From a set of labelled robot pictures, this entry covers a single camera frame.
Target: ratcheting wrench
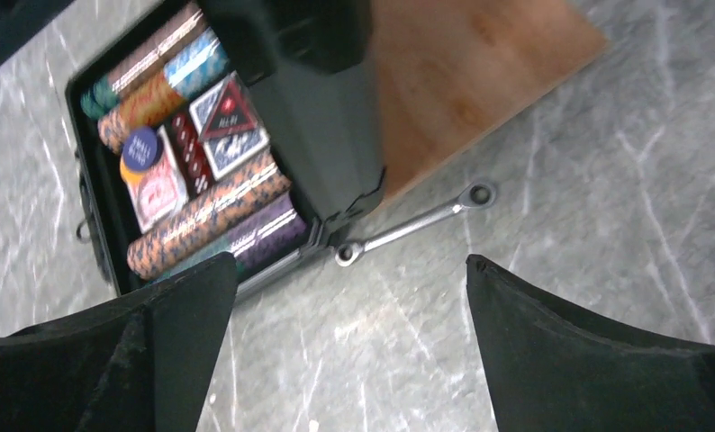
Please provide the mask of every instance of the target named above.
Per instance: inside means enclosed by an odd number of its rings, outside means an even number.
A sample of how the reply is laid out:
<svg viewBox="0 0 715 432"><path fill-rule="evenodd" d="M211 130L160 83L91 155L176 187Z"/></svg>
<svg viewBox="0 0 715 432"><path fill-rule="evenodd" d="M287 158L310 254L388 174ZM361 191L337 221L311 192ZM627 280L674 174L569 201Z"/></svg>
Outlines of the ratcheting wrench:
<svg viewBox="0 0 715 432"><path fill-rule="evenodd" d="M495 203L496 195L497 192L492 183L486 180L475 180L456 198L376 234L372 238L347 240L336 247L334 255L336 263L342 267L350 266L368 251L401 239L460 212L472 209L486 209Z"/></svg>

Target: purple poker chip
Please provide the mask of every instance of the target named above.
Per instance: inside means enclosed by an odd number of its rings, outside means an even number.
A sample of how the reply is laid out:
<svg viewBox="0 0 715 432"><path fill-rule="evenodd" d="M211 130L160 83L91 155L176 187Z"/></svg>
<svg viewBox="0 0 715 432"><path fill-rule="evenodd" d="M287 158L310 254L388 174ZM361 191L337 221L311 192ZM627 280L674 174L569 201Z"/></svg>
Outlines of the purple poker chip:
<svg viewBox="0 0 715 432"><path fill-rule="evenodd" d="M163 281L225 250L236 257L236 262L244 272L259 270L260 265L307 235L308 229L308 224L294 209L291 196L285 193L188 259L167 270L158 280ZM244 276L251 274L241 273L241 277Z"/></svg>
<svg viewBox="0 0 715 432"><path fill-rule="evenodd" d="M148 171L161 160L164 145L151 128L138 128L124 141L122 158L132 172Z"/></svg>

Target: orange poker chip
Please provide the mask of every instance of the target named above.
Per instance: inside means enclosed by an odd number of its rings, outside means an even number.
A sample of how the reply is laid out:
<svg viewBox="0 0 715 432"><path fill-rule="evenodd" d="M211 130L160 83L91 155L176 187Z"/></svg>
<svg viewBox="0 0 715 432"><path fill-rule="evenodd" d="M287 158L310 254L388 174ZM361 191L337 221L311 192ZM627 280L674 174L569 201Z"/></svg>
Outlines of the orange poker chip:
<svg viewBox="0 0 715 432"><path fill-rule="evenodd" d="M121 161L119 162L119 174L122 175L122 180L124 180L124 183L126 183L127 185L137 186L140 183L140 180L142 180L142 177L147 172L148 171L137 173L135 171L132 171L127 167L127 164L124 163L124 157L122 157Z"/></svg>

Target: teal poker chip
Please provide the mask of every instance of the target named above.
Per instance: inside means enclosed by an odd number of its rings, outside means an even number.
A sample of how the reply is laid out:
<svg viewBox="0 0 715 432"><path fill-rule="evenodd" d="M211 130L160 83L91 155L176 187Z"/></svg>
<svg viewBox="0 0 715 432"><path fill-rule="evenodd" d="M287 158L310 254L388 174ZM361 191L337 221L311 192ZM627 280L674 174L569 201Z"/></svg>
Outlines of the teal poker chip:
<svg viewBox="0 0 715 432"><path fill-rule="evenodd" d="M120 102L119 95L113 92L111 84L108 82L108 76L104 76L95 83L93 95L98 105L103 107L106 112L111 111Z"/></svg>
<svg viewBox="0 0 715 432"><path fill-rule="evenodd" d="M97 104L90 92L84 92L82 94L82 99L79 102L82 105L82 111L87 114L87 117L93 120L100 119L106 113L106 110L104 110L102 106Z"/></svg>
<svg viewBox="0 0 715 432"><path fill-rule="evenodd" d="M214 257L215 255L217 255L221 252L224 252L224 250L218 251L217 253L213 254L212 256L209 256L206 259ZM158 284L161 281L166 281L170 277L172 277L174 275L178 275L193 266L198 266L200 263L202 263L204 261L203 256L204 256L204 250L203 249L199 250L198 252L191 255L185 261L179 263L178 265L170 268L169 270L167 270L166 272L161 274L161 276L159 276L157 279L146 283L145 286L150 286L153 284ZM243 264L236 261L236 279L238 279L240 281L240 280L246 279L249 276L251 276L251 274L247 274L246 268L243 266Z"/></svg>

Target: playing card deck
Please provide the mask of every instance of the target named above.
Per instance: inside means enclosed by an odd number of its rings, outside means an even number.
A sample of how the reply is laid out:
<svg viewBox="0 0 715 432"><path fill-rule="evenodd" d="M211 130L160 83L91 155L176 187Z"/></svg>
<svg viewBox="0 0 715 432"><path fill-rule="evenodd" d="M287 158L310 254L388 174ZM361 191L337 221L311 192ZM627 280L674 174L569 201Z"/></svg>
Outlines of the playing card deck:
<svg viewBox="0 0 715 432"><path fill-rule="evenodd" d="M269 144L248 90L235 72L194 100L188 111L217 180Z"/></svg>
<svg viewBox="0 0 715 432"><path fill-rule="evenodd" d="M137 184L127 184L140 232L148 232L169 215L179 211L189 200L186 181L180 174L172 144L164 126L156 132L163 152L155 166Z"/></svg>

